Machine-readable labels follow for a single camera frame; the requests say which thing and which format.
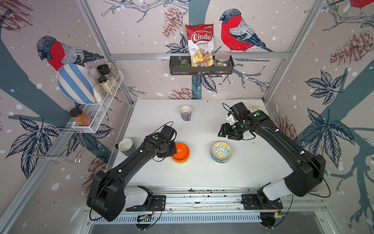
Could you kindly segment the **large orange bowl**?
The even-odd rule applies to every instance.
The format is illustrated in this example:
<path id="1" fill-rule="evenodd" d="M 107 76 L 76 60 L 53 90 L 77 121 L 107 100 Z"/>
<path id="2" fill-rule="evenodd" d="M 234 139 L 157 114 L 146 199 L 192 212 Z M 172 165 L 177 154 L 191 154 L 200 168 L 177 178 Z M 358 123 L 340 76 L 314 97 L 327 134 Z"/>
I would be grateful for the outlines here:
<path id="1" fill-rule="evenodd" d="M 174 161 L 179 161 L 179 162 L 184 162 L 184 161 L 188 161 L 188 158 L 185 158 L 185 159 L 183 159 L 183 160 L 176 160 L 176 159 L 173 158 L 173 160 L 174 160 Z"/>

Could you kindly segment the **blue yellow patterned bowl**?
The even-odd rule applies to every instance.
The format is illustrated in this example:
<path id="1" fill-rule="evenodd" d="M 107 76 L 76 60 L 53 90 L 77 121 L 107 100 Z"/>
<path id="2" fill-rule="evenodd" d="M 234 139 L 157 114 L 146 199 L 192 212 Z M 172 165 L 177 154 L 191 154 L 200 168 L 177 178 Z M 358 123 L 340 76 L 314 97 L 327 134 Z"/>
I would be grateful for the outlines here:
<path id="1" fill-rule="evenodd" d="M 225 142 L 216 142 L 211 149 L 212 158 L 230 160 L 233 155 L 232 148 Z"/>

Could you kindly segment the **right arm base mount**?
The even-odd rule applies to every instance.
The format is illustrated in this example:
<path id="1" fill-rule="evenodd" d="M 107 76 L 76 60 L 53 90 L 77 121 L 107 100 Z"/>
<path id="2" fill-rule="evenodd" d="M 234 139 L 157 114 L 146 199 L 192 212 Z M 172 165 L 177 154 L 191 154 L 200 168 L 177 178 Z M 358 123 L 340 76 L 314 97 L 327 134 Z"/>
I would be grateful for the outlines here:
<path id="1" fill-rule="evenodd" d="M 257 190 L 256 194 L 242 194 L 241 204 L 245 210 L 271 210 L 275 209 L 281 211 L 283 205 L 281 199 L 269 200 L 263 192 L 263 187 Z"/>

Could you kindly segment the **small orange bowl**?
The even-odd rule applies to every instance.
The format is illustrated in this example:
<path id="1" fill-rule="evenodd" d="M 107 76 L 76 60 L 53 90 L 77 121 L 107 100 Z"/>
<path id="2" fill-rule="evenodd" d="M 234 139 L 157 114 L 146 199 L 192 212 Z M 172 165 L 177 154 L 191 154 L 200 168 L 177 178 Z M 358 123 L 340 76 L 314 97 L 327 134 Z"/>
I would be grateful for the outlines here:
<path id="1" fill-rule="evenodd" d="M 184 143 L 177 143 L 176 144 L 177 153 L 172 157 L 172 159 L 176 160 L 183 160 L 185 158 L 189 158 L 190 156 L 190 149 Z"/>

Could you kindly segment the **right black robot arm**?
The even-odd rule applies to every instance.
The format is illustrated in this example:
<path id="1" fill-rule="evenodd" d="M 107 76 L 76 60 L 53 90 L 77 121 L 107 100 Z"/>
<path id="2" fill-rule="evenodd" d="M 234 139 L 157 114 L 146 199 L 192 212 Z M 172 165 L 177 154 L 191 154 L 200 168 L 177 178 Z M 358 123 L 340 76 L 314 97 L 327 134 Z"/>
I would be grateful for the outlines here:
<path id="1" fill-rule="evenodd" d="M 295 195 L 303 197 L 323 182 L 326 160 L 321 155 L 313 156 L 283 133 L 263 111 L 249 111 L 242 102 L 229 107 L 227 123 L 222 124 L 219 137 L 243 140 L 244 133 L 258 135 L 266 140 L 287 162 L 292 173 L 285 178 L 269 183 L 257 191 L 258 200 L 274 201 Z"/>

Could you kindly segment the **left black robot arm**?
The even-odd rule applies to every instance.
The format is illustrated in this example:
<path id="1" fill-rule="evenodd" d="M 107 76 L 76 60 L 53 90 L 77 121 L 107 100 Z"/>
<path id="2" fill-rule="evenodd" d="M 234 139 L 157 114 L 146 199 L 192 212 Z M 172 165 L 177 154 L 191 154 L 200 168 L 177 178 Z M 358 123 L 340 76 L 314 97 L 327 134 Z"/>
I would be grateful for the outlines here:
<path id="1" fill-rule="evenodd" d="M 122 212 L 127 184 L 148 161 L 155 156 L 167 158 L 177 153 L 177 131 L 167 124 L 160 128 L 160 132 L 146 136 L 135 152 L 116 167 L 95 174 L 86 204 L 105 220 L 113 221 Z"/>

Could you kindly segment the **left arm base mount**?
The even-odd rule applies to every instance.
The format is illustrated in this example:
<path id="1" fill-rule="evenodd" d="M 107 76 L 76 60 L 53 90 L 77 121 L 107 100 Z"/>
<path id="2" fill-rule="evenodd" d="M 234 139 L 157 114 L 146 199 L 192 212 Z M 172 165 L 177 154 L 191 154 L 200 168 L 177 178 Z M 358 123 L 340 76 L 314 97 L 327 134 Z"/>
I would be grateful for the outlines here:
<path id="1" fill-rule="evenodd" d="M 125 206 L 127 212 L 164 211 L 165 195 L 154 195 L 153 191 L 145 186 L 126 187 L 124 189 Z"/>

